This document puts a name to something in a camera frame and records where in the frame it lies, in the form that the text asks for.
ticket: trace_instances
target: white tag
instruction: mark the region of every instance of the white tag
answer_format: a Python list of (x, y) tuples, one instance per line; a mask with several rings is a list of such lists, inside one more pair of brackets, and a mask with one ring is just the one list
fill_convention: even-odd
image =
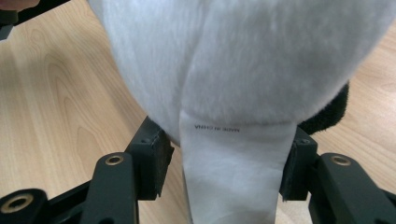
[(274, 223), (295, 130), (294, 123), (207, 123), (182, 111), (180, 139), (193, 223)]

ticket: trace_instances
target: skin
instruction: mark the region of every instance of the skin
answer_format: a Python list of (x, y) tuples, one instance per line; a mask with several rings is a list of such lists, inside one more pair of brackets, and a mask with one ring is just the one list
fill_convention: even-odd
[(37, 6), (39, 2), (40, 0), (0, 0), (0, 9), (22, 11)]

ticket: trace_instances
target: black plush part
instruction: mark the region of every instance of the black plush part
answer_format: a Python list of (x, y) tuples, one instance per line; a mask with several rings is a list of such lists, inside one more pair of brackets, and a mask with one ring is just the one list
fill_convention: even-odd
[(320, 110), (314, 117), (299, 124), (299, 127), (308, 134), (326, 130), (337, 124), (345, 115), (349, 83), (340, 90), (337, 96)]

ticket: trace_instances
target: stuffed toy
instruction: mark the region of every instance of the stuffed toy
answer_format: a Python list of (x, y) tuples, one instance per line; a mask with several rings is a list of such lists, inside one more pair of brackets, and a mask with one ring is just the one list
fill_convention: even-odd
[(194, 224), (275, 222), (297, 125), (342, 117), (396, 15), (394, 0), (89, 2), (131, 94), (182, 149)]

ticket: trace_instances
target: wood grain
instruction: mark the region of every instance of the wood grain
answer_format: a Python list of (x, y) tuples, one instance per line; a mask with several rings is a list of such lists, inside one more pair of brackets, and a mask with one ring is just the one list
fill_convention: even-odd
[[(145, 113), (127, 91), (106, 34), (84, 0), (16, 27), (0, 42), (0, 197), (44, 189), (50, 198), (123, 151)], [(396, 23), (351, 80), (346, 117), (318, 133), (319, 151), (348, 155), (396, 192)], [(279, 203), (276, 223), (309, 223), (306, 202)], [(186, 223), (180, 150), (163, 196), (140, 203), (141, 223)]]

